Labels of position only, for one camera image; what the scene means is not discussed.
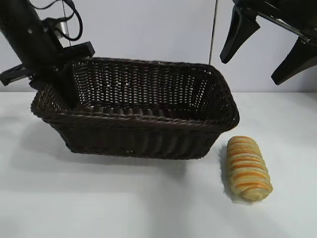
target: metal pole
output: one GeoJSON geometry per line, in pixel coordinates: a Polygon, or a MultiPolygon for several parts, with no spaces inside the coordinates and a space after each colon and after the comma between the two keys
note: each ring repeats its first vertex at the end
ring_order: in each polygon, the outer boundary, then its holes
{"type": "Polygon", "coordinates": [[[217,20],[217,12],[218,12],[218,0],[216,0],[216,3],[214,5],[214,15],[213,15],[213,24],[212,24],[212,33],[211,33],[211,45],[210,45],[210,54],[209,54],[209,62],[208,62],[209,65],[211,65],[214,33],[215,33],[216,20],[217,20]]]}

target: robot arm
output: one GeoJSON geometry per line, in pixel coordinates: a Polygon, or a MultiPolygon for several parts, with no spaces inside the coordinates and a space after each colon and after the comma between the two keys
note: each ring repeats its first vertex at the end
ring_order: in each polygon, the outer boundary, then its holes
{"type": "Polygon", "coordinates": [[[297,73],[317,65],[317,1],[316,0],[233,0],[231,26],[221,52],[228,63],[241,45],[260,29],[261,16],[299,36],[284,62],[273,73],[279,85],[297,73]]]}
{"type": "MultiPolygon", "coordinates": [[[[81,22],[73,1],[63,1],[73,9],[81,22]]],[[[1,0],[0,31],[22,64],[0,74],[0,81],[8,85],[18,79],[29,77],[31,87],[36,89],[41,87],[42,82],[52,81],[60,88],[61,94],[68,97],[72,92],[67,90],[71,87],[62,84],[71,83],[67,77],[70,73],[69,63],[77,58],[91,57],[95,53],[90,42],[67,48],[61,45],[58,35],[65,35],[59,30],[58,24],[69,18],[47,18],[42,21],[29,0],[1,0]]],[[[78,37],[68,39],[78,40],[81,33],[82,24],[78,37]]]]}

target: basket rim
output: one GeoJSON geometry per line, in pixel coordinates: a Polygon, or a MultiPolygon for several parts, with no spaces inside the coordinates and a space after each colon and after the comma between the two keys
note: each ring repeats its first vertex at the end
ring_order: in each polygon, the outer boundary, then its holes
{"type": "Polygon", "coordinates": [[[141,116],[141,115],[118,115],[118,114],[107,114],[101,112],[84,112],[84,111],[69,111],[69,110],[52,110],[45,108],[43,103],[40,101],[52,92],[53,87],[47,84],[43,89],[38,91],[32,105],[31,111],[38,117],[55,123],[65,123],[72,125],[73,123],[87,123],[87,118],[97,120],[98,123],[111,123],[119,122],[122,124],[126,123],[140,123],[140,124],[152,124],[155,123],[157,126],[173,126],[173,127],[190,127],[191,129],[210,129],[216,132],[225,132],[231,130],[240,121],[239,112],[236,104],[233,100],[229,86],[225,81],[223,75],[212,65],[201,64],[201,63],[186,63],[186,62],[168,62],[168,61],[146,61],[146,60],[134,60],[134,59],[117,59],[117,58],[88,58],[81,59],[74,63],[74,66],[81,62],[122,62],[122,63],[133,63],[133,64],[161,64],[162,66],[176,66],[176,67],[188,67],[199,68],[203,70],[210,70],[215,74],[215,77],[220,82],[220,86],[223,90],[222,96],[228,103],[228,113],[220,119],[208,119],[208,120],[185,120],[185,119],[171,119],[166,117],[158,116],[141,116]]]}

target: black cable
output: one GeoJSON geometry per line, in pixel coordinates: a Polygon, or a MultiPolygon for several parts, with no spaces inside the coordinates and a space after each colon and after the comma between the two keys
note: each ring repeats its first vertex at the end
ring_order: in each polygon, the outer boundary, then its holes
{"type": "Polygon", "coordinates": [[[52,3],[50,3],[49,5],[44,6],[44,7],[34,6],[34,5],[31,3],[31,1],[29,1],[29,3],[30,3],[30,5],[31,5],[32,7],[34,7],[34,8],[37,9],[37,10],[45,10],[45,9],[48,9],[48,8],[50,8],[51,6],[53,6],[53,5],[54,5],[55,3],[57,3],[58,1],[63,1],[63,0],[55,0],[55,1],[53,1],[52,3]]]}
{"type": "Polygon", "coordinates": [[[32,7],[34,7],[35,9],[37,10],[45,10],[45,9],[48,9],[50,8],[51,6],[53,6],[56,2],[58,1],[63,1],[64,3],[66,3],[72,10],[73,10],[73,13],[69,16],[69,17],[61,17],[61,18],[58,18],[58,22],[66,22],[66,21],[69,21],[74,15],[76,15],[77,19],[78,19],[78,22],[79,22],[79,33],[77,35],[77,37],[75,38],[71,38],[67,35],[65,35],[60,29],[58,28],[55,28],[55,31],[57,31],[62,37],[64,37],[65,39],[69,40],[69,41],[78,41],[82,35],[83,35],[83,20],[81,19],[81,16],[79,14],[79,12],[77,11],[76,7],[75,7],[75,4],[72,0],[55,0],[53,1],[52,3],[50,3],[49,5],[45,6],[45,7],[37,7],[37,6],[34,6],[30,1],[30,5],[32,7]]]}
{"type": "Polygon", "coordinates": [[[83,35],[83,20],[81,19],[81,16],[79,14],[79,12],[77,11],[77,9],[75,8],[75,4],[72,0],[62,0],[64,1],[74,12],[74,14],[76,15],[78,22],[79,22],[79,33],[77,35],[77,37],[75,38],[71,38],[69,36],[66,36],[60,29],[55,28],[55,30],[61,34],[62,37],[64,37],[65,39],[69,40],[69,41],[78,41],[82,35],[83,35]]]}

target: wicker basket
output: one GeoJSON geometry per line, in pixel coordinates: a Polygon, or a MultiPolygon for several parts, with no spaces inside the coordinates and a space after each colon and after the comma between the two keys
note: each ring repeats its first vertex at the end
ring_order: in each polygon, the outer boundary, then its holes
{"type": "Polygon", "coordinates": [[[76,153],[201,158],[239,113],[223,76],[204,64],[91,58],[73,64],[79,104],[51,86],[31,110],[76,153]]]}

